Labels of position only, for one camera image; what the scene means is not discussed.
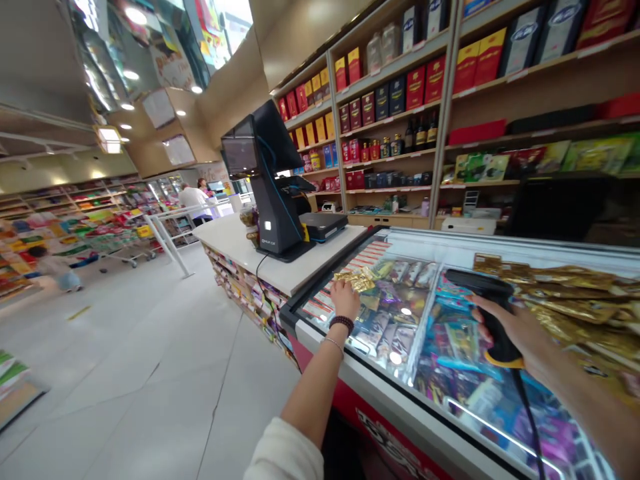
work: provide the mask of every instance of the cable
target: cable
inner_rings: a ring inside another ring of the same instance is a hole
[[[529,398],[527,396],[527,392],[525,390],[525,384],[522,382],[522,376],[520,375],[519,369],[510,369],[511,375],[513,376],[513,381],[515,383],[515,388],[518,390],[518,394],[520,395],[520,399],[522,400],[522,404],[525,406],[525,410],[527,412],[527,416],[529,418],[529,423],[531,424],[531,432],[533,434],[533,450],[535,451],[535,460],[538,465],[538,477],[540,480],[545,480],[545,464],[542,462],[542,448],[540,447],[540,436],[538,436],[538,428],[535,426],[535,419],[533,418],[533,413],[531,412],[531,405],[529,404]]]

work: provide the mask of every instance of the counter display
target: counter display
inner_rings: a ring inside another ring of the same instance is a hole
[[[352,245],[289,300],[281,320],[304,370],[333,317],[332,282],[357,282],[361,310],[334,407],[375,440],[399,477],[537,475],[511,375],[485,360],[489,345],[469,314],[469,292],[444,278],[450,267],[514,284],[514,301],[525,301],[586,371],[606,378],[605,388],[640,408],[623,380],[640,371],[640,337],[631,329],[640,325],[637,252],[394,228]],[[523,378],[547,478],[614,479],[555,396],[526,373]]]

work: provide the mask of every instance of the barcode scanner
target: barcode scanner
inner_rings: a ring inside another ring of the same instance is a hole
[[[509,298],[513,295],[513,287],[510,284],[493,277],[455,269],[447,270],[445,278],[459,287],[471,290],[482,298],[496,302],[504,310],[513,313],[509,303]],[[485,352],[487,360],[498,367],[523,369],[525,364],[522,360],[522,354],[507,336],[500,320],[480,307],[478,310],[482,314],[484,325],[493,338],[493,346]]]

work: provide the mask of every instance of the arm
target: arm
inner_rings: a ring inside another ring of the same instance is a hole
[[[531,312],[512,315],[494,302],[472,297],[492,313],[520,350],[527,371],[551,390],[624,480],[640,478],[640,415],[582,370],[550,339]],[[478,311],[474,317],[482,322]]]

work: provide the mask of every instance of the shelving unit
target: shelving unit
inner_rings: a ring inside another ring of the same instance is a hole
[[[320,113],[325,114],[332,111],[339,167],[304,173],[303,176],[321,182],[326,177],[339,174],[340,198],[344,212],[350,211],[356,205],[380,204],[385,196],[388,197],[393,193],[406,195],[408,204],[417,206],[425,192],[428,192],[427,197],[434,207],[431,208],[427,226],[424,226],[425,219],[421,217],[416,223],[416,227],[419,225],[420,228],[438,228],[443,219],[437,215],[438,208],[435,206],[442,202],[453,202],[455,206],[462,206],[463,193],[456,193],[456,191],[478,189],[482,192],[481,198],[486,200],[496,195],[513,196],[520,184],[517,179],[507,178],[501,181],[442,185],[444,165],[454,164],[455,158],[459,154],[495,149],[522,149],[560,140],[578,141],[638,131],[640,129],[640,115],[632,115],[615,119],[593,120],[562,128],[504,135],[486,141],[458,145],[448,143],[450,132],[461,127],[478,125],[497,119],[506,119],[509,123],[558,109],[578,107],[589,103],[602,103],[638,90],[636,80],[640,77],[640,64],[635,60],[640,55],[640,30],[632,30],[601,44],[570,52],[557,59],[540,65],[532,65],[519,72],[453,94],[458,52],[471,43],[508,27],[518,16],[542,3],[542,0],[494,0],[478,12],[463,18],[461,3],[450,2],[448,27],[432,39],[414,45],[411,51],[398,56],[380,70],[369,73],[366,65],[367,42],[375,32],[381,33],[390,22],[394,21],[400,25],[404,11],[416,4],[416,1],[387,0],[382,3],[368,17],[331,45],[324,55],[316,58],[314,62],[288,80],[287,84],[275,93],[275,97],[278,99],[286,91],[290,91],[304,82],[311,73],[319,71],[324,66],[329,68],[331,95],[323,99],[319,108],[314,107],[307,110],[286,122],[286,126],[288,130],[292,130],[317,118]],[[338,91],[335,62],[346,57],[356,47],[359,48],[360,62],[363,64],[362,77]],[[374,91],[377,86],[442,55],[445,55],[446,60],[440,100],[362,128],[345,133],[341,132],[340,106],[362,97]],[[396,133],[400,133],[404,137],[407,122],[411,117],[431,114],[432,111],[439,111],[439,133],[435,148],[366,162],[346,163],[344,161],[344,142],[364,137],[368,141],[371,139],[382,140],[383,137],[393,138]],[[333,141],[321,142],[300,149],[299,152],[304,154],[312,148],[320,148]],[[432,172],[433,183],[429,187],[418,188],[407,186],[387,189],[348,189],[346,174],[356,169],[368,167],[373,168],[374,172],[398,170],[408,176],[420,172]],[[626,184],[632,185],[632,181],[640,179],[640,172],[622,172],[617,176]],[[338,192],[316,192],[310,195],[310,198],[324,195],[333,199],[338,196]],[[357,219],[361,217],[358,214],[351,214],[349,218],[350,221],[353,219],[353,222],[357,223]],[[387,218],[391,222],[400,219],[407,220],[406,217],[397,215],[388,215]]]

